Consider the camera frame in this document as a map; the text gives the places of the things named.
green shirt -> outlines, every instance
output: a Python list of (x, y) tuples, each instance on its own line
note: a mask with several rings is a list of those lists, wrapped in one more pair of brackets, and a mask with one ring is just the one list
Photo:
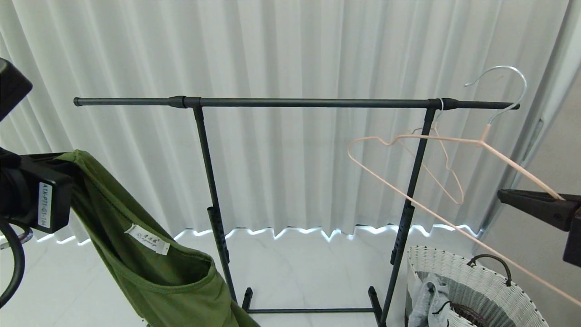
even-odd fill
[(151, 327), (257, 327), (231, 300), (212, 257), (183, 247), (89, 153), (58, 159), (79, 168), (71, 206), (137, 314)]

clothes hanger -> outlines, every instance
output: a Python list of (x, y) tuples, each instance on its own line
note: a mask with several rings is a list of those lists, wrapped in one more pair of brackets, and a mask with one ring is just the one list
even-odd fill
[(570, 296), (566, 292), (563, 292), (559, 288), (553, 286), (551, 283), (547, 282), (546, 280), (542, 279), (541, 277), (538, 277), (537, 275), (535, 275), (532, 272), (528, 271), (527, 269), (525, 269), (524, 267), (520, 266), (519, 264), (517, 264), (513, 260), (507, 258), (505, 255), (501, 254), (500, 252), (496, 251), (495, 249), (491, 248), (490, 246), (484, 244), (483, 242), (481, 242), (480, 240), (478, 240), (476, 237), (473, 237), (472, 235), (468, 234), (467, 232), (463, 231), (462, 229), (456, 227), (456, 225), (454, 225), (453, 223), (447, 221), (446, 219), (444, 219), (444, 217), (438, 215), (434, 211), (430, 210), (428, 207), (426, 207), (423, 204), (419, 203), (418, 201), (414, 200), (412, 197), (408, 196), (406, 193), (404, 193), (403, 191), (401, 191), (400, 189), (398, 189), (397, 187), (395, 187), (394, 185), (392, 185), (391, 183), (389, 183), (388, 181), (386, 181), (380, 175), (378, 175), (375, 172), (373, 172), (371, 169), (369, 169), (368, 167), (366, 167), (365, 165), (363, 165), (363, 163), (361, 163), (359, 160), (355, 159), (352, 156), (352, 154), (351, 154), (351, 148), (352, 148), (352, 146), (355, 143), (358, 143), (358, 142), (361, 142), (361, 141), (365, 141), (365, 140), (376, 140), (376, 141), (379, 141), (380, 143), (382, 143), (385, 146), (391, 146), (391, 145), (395, 144), (399, 139), (402, 139), (402, 138), (425, 138), (425, 139), (428, 139), (428, 140), (452, 141), (452, 142), (459, 142), (459, 143), (475, 144), (477, 147), (483, 147), (484, 149), (488, 150), (493, 155), (495, 155), (498, 158), (500, 158), (502, 161), (506, 162), (509, 166), (513, 167), (519, 173), (523, 174), (528, 179), (530, 179), (535, 184), (537, 184), (545, 192), (549, 193), (549, 195), (552, 196), (553, 198), (555, 198), (557, 200), (564, 200), (563, 197), (561, 197), (557, 192), (555, 192), (548, 185), (546, 185), (545, 183), (543, 183), (536, 176), (534, 176), (533, 174), (531, 174), (528, 170), (526, 170), (525, 168), (521, 167), (516, 162), (510, 160), (508, 157), (506, 157), (505, 155), (503, 155), (498, 150), (494, 149), (493, 147), (491, 147), (490, 145), (488, 145), (485, 142), (486, 136), (488, 135), (488, 132), (490, 131), (490, 127), (491, 127), (494, 119), (497, 118), (499, 115), (501, 115), (501, 114), (503, 114), (503, 113), (511, 110), (515, 106), (517, 106), (522, 101), (523, 97), (525, 96), (525, 93), (526, 93), (526, 90), (527, 90), (527, 87), (528, 87), (527, 86), (527, 83), (526, 83), (525, 76), (521, 73), (520, 70), (518, 70), (517, 68), (512, 67), (512, 66), (494, 66), (494, 67), (488, 68), (487, 70), (485, 70), (484, 72), (482, 72), (482, 74), (480, 74), (480, 76), (478, 76), (478, 78), (476, 80), (474, 80), (471, 83), (464, 84), (464, 87), (474, 85), (482, 76), (484, 76), (484, 74), (486, 74), (487, 72), (489, 72), (491, 70), (494, 70), (494, 69), (510, 69), (510, 70), (513, 70), (514, 72), (518, 73), (519, 76), (521, 77), (522, 81), (523, 81), (523, 89), (522, 89), (521, 96), (519, 97), (519, 99), (515, 103), (513, 103), (512, 105), (506, 107), (502, 111), (497, 112), (495, 115), (492, 116), (492, 118), (490, 118), (490, 120), (488, 121), (488, 124), (486, 124), (486, 126), (484, 127), (484, 130), (482, 132), (482, 136), (480, 137), (480, 139), (478, 139), (478, 140), (472, 140), (472, 139), (469, 139), (469, 138), (454, 138), (454, 137), (440, 137), (440, 136), (429, 136), (429, 135), (405, 134), (405, 135), (399, 135), (399, 136), (397, 136), (392, 142), (386, 142), (383, 139), (381, 139), (380, 137), (370, 136), (370, 137), (357, 138), (357, 139), (353, 140), (347, 146), (347, 155), (349, 156), (349, 158), (353, 162), (355, 162), (357, 165), (359, 165), (365, 171), (367, 171), (368, 173), (370, 173), (373, 177), (377, 178), (378, 180), (380, 180), (381, 182), (383, 182), (384, 184), (386, 184), (387, 186), (389, 186), (395, 192), (398, 192), (399, 194), (401, 194), (403, 197), (405, 197), (406, 199), (408, 199), (414, 205), (416, 205), (416, 206), (424, 209), (426, 212), (428, 212), (429, 214), (431, 214), (432, 216), (434, 216), (438, 220), (442, 221), (446, 225), (448, 225), (451, 228), (455, 229), (457, 232), (461, 233), (462, 235), (466, 236), (467, 238), (471, 239), (472, 241), (476, 242), (476, 244), (482, 246), (483, 248), (487, 249), (491, 253), (493, 253), (493, 254), (497, 255), (498, 257), (502, 258), (507, 263), (513, 265), (514, 267), (516, 267), (520, 271), (522, 271), (525, 274), (529, 275), (531, 278), (533, 278), (537, 282), (539, 282), (539, 283), (547, 286), (549, 289), (555, 291), (559, 295), (565, 297), (567, 300), (569, 300), (569, 301), (571, 301), (571, 302), (573, 302), (576, 305), (578, 305), (578, 306), (581, 307), (581, 301), (575, 299), (574, 297)]
[[(430, 131), (434, 131), (436, 133), (436, 136), (440, 136), (440, 133), (437, 130), (437, 123), (438, 123), (438, 119), (440, 118), (440, 115), (442, 114), (442, 112), (444, 111), (444, 101), (442, 99), (439, 99), (440, 102), (442, 103), (442, 108), (440, 110), (440, 112), (438, 113), (438, 115), (436, 116), (436, 119), (434, 120), (434, 127), (430, 128)], [(423, 127), (419, 127), (416, 128), (414, 130), (412, 130), (410, 132), (410, 134), (415, 134), (416, 131), (422, 130)], [(458, 189), (460, 191), (460, 200), (456, 200), (444, 187), (444, 185), (442, 185), (440, 183), (440, 181), (438, 181), (438, 179), (436, 178), (436, 176), (434, 176), (434, 174), (429, 170), (429, 168), (422, 163), (422, 167), (424, 167), (424, 169), (426, 170), (426, 172), (432, 177), (432, 179), (436, 182), (436, 184), (438, 184), (438, 186), (442, 189), (442, 191), (444, 192), (444, 194), (446, 196), (448, 196), (448, 198), (450, 198), (452, 200), (452, 202), (454, 202), (457, 205), (462, 205), (464, 203), (464, 190), (462, 189), (462, 184), (460, 183), (460, 180), (458, 178), (458, 176), (456, 175), (456, 172), (454, 170), (452, 170), (452, 168), (449, 166), (450, 164), (450, 160), (448, 158), (448, 152), (446, 151), (446, 147), (444, 146), (444, 142), (442, 140), (439, 140), (440, 146), (442, 148), (442, 151), (444, 152), (444, 157), (446, 158), (446, 163), (445, 163), (445, 167), (446, 170), (449, 171), (452, 176), (454, 176), (454, 180), (456, 180), (456, 185), (458, 186)], [(410, 150), (410, 148), (408, 148), (403, 142), (401, 142), (401, 145), (406, 149), (407, 152), (409, 152), (414, 158), (415, 158), (415, 154)]]

white sticker label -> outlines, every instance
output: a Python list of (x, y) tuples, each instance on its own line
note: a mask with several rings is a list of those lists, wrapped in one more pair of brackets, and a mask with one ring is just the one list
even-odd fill
[(38, 225), (51, 228), (52, 185), (38, 184)]
[(139, 243), (155, 251), (157, 254), (167, 255), (167, 251), (170, 249), (170, 243), (166, 243), (164, 240), (143, 229), (141, 226), (133, 224), (125, 231), (125, 234), (133, 236), (133, 238)]

curtain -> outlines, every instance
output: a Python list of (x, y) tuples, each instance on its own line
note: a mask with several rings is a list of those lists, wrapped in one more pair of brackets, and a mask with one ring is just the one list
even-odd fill
[[(545, 74), (564, 1), (57, 1), (0, 2), (0, 55), (34, 84), (0, 123), (19, 154), (90, 152), (172, 235), (210, 228), (211, 205), (189, 109), (75, 107), (79, 97), (453, 97), (522, 107), (495, 120), (489, 143), (511, 155)], [(422, 109), (205, 108), (226, 232), (398, 224), (404, 199), (346, 154), (352, 139), (421, 127)], [(443, 136), (477, 138), (494, 114), (442, 113)], [(407, 141), (415, 152), (417, 141)], [(465, 202), (454, 205), (423, 172), (416, 195), (457, 225), (478, 230), (505, 165), (446, 144)], [(367, 142), (354, 155), (406, 189), (414, 157)], [(425, 164), (458, 196), (438, 143)], [(418, 210), (414, 223), (433, 218)], [(59, 238), (86, 239), (71, 215)]]

white curtain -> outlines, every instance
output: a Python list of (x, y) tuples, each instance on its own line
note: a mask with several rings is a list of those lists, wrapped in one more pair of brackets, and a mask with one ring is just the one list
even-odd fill
[[(0, 1), (0, 55), (34, 84), (0, 124), (19, 154), (87, 150), (173, 235), (207, 230), (211, 205), (189, 109), (75, 107), (79, 97), (518, 98), (489, 142), (510, 155), (545, 73), (565, 1)], [(455, 109), (440, 133), (477, 138), (490, 110)], [(397, 224), (403, 199), (346, 155), (354, 138), (389, 140), (422, 125), (422, 109), (205, 108), (225, 229)], [(458, 207), (420, 176), (415, 198), (478, 230), (505, 166), (446, 144), (467, 192)], [(414, 158), (358, 145), (356, 157), (401, 189)], [(425, 163), (453, 194), (437, 143)], [(414, 223), (433, 218), (418, 210)], [(77, 218), (60, 238), (86, 238)]]

